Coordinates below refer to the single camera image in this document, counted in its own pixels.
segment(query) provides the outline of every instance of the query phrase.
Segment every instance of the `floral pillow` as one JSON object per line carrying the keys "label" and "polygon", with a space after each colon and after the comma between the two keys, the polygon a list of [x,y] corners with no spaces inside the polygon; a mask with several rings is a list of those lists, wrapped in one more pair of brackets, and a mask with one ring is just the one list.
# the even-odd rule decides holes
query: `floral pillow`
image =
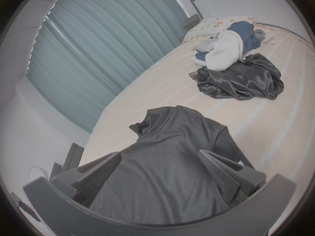
{"label": "floral pillow", "polygon": [[214,36],[219,32],[227,30],[234,22],[247,21],[253,23],[253,17],[230,16],[224,18],[203,19],[198,25],[192,28],[184,37],[184,41],[198,39],[199,37]]}

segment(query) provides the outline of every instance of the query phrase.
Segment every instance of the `dark gray shirt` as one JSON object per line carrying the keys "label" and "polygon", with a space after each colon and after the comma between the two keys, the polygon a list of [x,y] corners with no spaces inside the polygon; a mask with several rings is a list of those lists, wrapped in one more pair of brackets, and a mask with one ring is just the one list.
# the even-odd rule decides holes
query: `dark gray shirt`
{"label": "dark gray shirt", "polygon": [[139,139],[121,151],[120,164],[90,207],[113,219],[170,225],[229,209],[198,157],[200,149],[252,167],[227,127],[189,108],[148,110],[144,121],[130,128]]}

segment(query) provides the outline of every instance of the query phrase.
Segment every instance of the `teal curtain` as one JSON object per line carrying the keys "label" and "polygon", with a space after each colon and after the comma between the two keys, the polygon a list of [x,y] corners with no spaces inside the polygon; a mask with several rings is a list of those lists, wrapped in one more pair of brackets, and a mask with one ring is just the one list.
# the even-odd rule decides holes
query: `teal curtain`
{"label": "teal curtain", "polygon": [[58,0],[27,76],[54,108],[92,132],[104,108],[180,44],[186,19],[176,0]]}

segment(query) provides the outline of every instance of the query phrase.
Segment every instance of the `mattress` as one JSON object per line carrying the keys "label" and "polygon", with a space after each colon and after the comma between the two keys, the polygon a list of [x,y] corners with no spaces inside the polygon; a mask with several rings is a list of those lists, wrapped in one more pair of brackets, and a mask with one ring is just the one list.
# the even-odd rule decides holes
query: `mattress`
{"label": "mattress", "polygon": [[213,99],[199,92],[188,73],[197,69],[191,61],[192,47],[203,39],[187,41],[145,71],[104,109],[80,165],[135,143],[138,137],[129,126],[141,122],[148,109],[182,105],[226,125],[238,147],[257,170],[266,173],[267,180],[280,173],[298,183],[278,224],[283,221],[313,175],[315,54],[308,42],[293,33],[254,25],[273,34],[276,44],[262,45],[243,57],[259,52],[281,71],[285,88],[276,100]]}

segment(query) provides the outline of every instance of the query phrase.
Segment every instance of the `headboard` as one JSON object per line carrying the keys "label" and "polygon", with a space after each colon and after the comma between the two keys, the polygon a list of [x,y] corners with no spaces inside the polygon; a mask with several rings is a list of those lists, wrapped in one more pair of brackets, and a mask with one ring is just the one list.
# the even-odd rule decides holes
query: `headboard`
{"label": "headboard", "polygon": [[253,16],[254,22],[289,30],[311,42],[303,23],[286,0],[191,0],[199,17]]}

